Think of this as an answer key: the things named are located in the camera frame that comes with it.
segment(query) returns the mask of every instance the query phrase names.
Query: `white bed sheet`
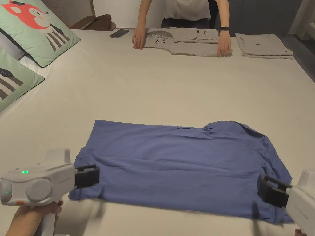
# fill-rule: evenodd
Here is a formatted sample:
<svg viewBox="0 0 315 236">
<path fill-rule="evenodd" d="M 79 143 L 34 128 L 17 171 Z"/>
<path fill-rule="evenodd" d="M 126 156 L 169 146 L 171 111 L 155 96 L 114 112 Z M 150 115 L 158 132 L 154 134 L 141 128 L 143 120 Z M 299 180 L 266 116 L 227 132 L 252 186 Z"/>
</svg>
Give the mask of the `white bed sheet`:
<svg viewBox="0 0 315 236">
<path fill-rule="evenodd" d="M 315 168 L 315 84 L 295 60 L 241 56 L 173 56 L 132 48 L 133 32 L 75 31 L 81 42 L 46 68 L 46 80 L 0 114 L 0 173 L 43 162 L 47 149 L 68 147 L 72 161 L 96 119 L 203 127 L 238 121 L 267 135 L 297 183 Z M 70 202 L 57 233 L 74 235 L 293 235 L 295 225 L 101 201 Z M 0 235 L 15 207 L 0 206 Z"/>
</svg>

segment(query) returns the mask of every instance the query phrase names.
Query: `smartwatch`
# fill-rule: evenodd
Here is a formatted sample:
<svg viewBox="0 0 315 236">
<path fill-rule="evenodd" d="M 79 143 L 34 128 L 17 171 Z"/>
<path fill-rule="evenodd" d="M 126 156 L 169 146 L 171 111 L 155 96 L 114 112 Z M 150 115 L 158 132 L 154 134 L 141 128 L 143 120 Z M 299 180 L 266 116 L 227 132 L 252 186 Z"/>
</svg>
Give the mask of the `smartwatch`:
<svg viewBox="0 0 315 236">
<path fill-rule="evenodd" d="M 220 31 L 230 31 L 230 28 L 225 26 L 225 27 L 220 27 Z"/>
</svg>

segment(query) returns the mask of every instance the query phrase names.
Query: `green pillow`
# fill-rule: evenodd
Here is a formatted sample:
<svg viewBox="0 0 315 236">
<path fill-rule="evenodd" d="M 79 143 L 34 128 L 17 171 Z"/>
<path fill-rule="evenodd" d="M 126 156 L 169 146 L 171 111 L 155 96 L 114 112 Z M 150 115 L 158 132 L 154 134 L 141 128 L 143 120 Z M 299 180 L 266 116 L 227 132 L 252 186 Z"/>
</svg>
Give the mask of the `green pillow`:
<svg viewBox="0 0 315 236">
<path fill-rule="evenodd" d="M 0 112 L 42 81 L 44 77 L 23 66 L 0 48 Z"/>
<path fill-rule="evenodd" d="M 45 67 L 80 39 L 40 0 L 0 0 L 0 32 Z"/>
</svg>

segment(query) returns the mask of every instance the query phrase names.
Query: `white t-shirt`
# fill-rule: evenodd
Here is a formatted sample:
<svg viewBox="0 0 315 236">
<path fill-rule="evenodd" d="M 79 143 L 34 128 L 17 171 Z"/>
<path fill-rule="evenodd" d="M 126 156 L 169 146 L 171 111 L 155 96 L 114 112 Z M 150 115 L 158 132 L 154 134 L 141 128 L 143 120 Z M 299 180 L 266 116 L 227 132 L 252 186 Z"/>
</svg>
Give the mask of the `white t-shirt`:
<svg viewBox="0 0 315 236">
<path fill-rule="evenodd" d="M 165 18 L 201 20 L 210 19 L 208 0 L 167 0 Z"/>
</svg>

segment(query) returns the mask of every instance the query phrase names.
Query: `hand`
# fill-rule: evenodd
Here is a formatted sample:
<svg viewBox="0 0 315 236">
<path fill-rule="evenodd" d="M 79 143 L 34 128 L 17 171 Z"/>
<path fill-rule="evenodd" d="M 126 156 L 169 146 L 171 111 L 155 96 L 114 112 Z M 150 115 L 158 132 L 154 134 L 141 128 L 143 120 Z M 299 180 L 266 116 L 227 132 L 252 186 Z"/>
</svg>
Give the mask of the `hand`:
<svg viewBox="0 0 315 236">
<path fill-rule="evenodd" d="M 300 229 L 295 230 L 295 236 L 306 236 L 306 234 L 302 234 L 302 231 Z"/>
<path fill-rule="evenodd" d="M 146 27 L 143 23 L 138 23 L 135 29 L 134 35 L 132 37 L 132 43 L 134 44 L 134 49 L 143 49 L 144 40 L 146 38 Z"/>
<path fill-rule="evenodd" d="M 231 52 L 231 37 L 229 31 L 221 31 L 218 43 L 218 57 L 226 56 Z"/>
<path fill-rule="evenodd" d="M 20 206 L 15 213 L 6 236 L 33 236 L 42 218 L 48 214 L 59 214 L 63 201 L 52 202 L 46 206 Z"/>
</svg>

